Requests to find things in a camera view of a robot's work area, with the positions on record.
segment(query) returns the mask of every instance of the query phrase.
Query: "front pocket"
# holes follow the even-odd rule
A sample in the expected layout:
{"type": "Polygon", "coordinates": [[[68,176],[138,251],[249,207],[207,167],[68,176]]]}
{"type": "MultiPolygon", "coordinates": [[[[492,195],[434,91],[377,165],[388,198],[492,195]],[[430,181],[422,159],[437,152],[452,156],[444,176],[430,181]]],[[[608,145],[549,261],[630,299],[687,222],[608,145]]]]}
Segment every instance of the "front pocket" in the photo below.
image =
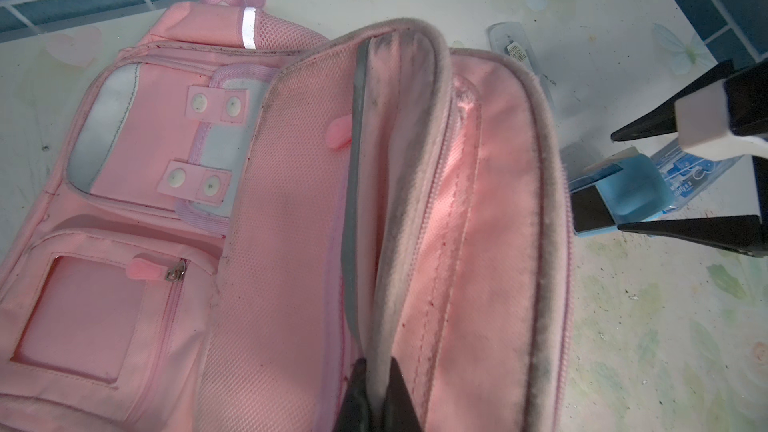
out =
{"type": "Polygon", "coordinates": [[[197,357],[216,266],[172,242],[47,236],[0,286],[0,394],[156,430],[197,357]]]}

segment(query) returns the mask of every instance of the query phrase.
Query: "backpack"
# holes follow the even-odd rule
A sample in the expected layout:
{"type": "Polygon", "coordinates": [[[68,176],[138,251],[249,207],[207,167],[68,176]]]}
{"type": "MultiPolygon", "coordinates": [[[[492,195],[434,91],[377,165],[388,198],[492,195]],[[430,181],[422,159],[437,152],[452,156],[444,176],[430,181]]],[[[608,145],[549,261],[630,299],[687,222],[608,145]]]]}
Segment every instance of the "backpack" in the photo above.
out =
{"type": "Polygon", "coordinates": [[[554,430],[571,217],[536,78],[263,5],[174,4],[91,83],[0,266],[0,424],[554,430]]]}

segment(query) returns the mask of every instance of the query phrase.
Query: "zipper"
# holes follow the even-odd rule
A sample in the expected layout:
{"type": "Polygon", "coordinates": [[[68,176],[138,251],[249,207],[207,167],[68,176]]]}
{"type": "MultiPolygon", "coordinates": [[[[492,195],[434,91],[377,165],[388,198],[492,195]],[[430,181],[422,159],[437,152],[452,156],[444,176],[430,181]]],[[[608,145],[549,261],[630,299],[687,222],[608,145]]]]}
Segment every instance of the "zipper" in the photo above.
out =
{"type": "Polygon", "coordinates": [[[566,234],[568,235],[568,252],[566,258],[566,278],[565,278],[565,317],[563,318],[563,335],[562,346],[560,350],[560,364],[558,371],[558,385],[557,392],[554,397],[554,422],[553,427],[557,427],[562,412],[563,400],[565,399],[565,387],[568,382],[568,360],[571,353],[571,331],[573,330],[573,301],[571,300],[571,294],[573,293],[573,273],[571,272],[571,265],[573,261],[573,223],[571,215],[571,191],[568,189],[568,183],[564,180],[564,173],[561,169],[561,177],[565,188],[565,217],[566,217],[566,234]]]}
{"type": "Polygon", "coordinates": [[[189,267],[189,262],[186,258],[182,258],[178,263],[168,268],[165,273],[165,280],[171,282],[171,286],[165,303],[165,310],[163,310],[163,318],[160,322],[160,340],[152,360],[147,382],[144,384],[144,388],[139,393],[134,406],[126,417],[126,421],[129,423],[139,421],[158,391],[162,369],[165,366],[166,360],[168,360],[171,332],[176,321],[176,312],[181,300],[181,289],[184,285],[184,275],[189,267]]]}
{"type": "Polygon", "coordinates": [[[414,248],[411,264],[408,266],[408,276],[413,275],[413,271],[416,269],[416,263],[418,261],[418,253],[422,248],[424,242],[424,235],[427,232],[427,226],[429,224],[429,217],[432,215],[432,209],[435,206],[435,200],[437,194],[440,191],[440,185],[442,184],[443,176],[446,171],[446,164],[448,162],[448,156],[451,154],[451,147],[453,141],[456,138],[459,126],[461,124],[461,117],[458,108],[454,106],[456,98],[452,96],[448,102],[448,117],[446,119],[446,129],[442,135],[442,142],[440,144],[440,152],[437,158],[437,164],[435,167],[435,175],[432,176],[432,181],[429,184],[429,194],[427,195],[427,204],[424,207],[424,216],[422,217],[421,224],[418,226],[418,237],[416,239],[416,248],[414,248]]]}

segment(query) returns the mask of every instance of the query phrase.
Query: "reflective strip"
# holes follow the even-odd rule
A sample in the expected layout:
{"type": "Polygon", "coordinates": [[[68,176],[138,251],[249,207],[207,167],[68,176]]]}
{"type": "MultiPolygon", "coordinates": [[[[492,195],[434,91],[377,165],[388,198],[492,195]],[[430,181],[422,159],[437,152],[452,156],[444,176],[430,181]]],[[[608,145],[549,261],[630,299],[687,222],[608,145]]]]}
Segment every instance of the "reflective strip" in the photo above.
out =
{"type": "Polygon", "coordinates": [[[256,8],[246,7],[243,10],[243,47],[256,48],[256,8]]]}

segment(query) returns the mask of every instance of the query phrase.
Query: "pink zipper pull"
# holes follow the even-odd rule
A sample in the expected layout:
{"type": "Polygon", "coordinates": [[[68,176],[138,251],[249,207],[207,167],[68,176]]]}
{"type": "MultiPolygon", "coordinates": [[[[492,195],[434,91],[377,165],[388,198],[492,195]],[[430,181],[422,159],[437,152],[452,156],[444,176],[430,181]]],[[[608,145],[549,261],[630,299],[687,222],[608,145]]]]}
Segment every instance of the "pink zipper pull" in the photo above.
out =
{"type": "Polygon", "coordinates": [[[169,266],[168,261],[153,259],[139,255],[133,257],[125,267],[125,274],[128,278],[140,281],[166,280],[177,282],[184,278],[184,273],[187,271],[187,261],[179,260],[169,266]]]}

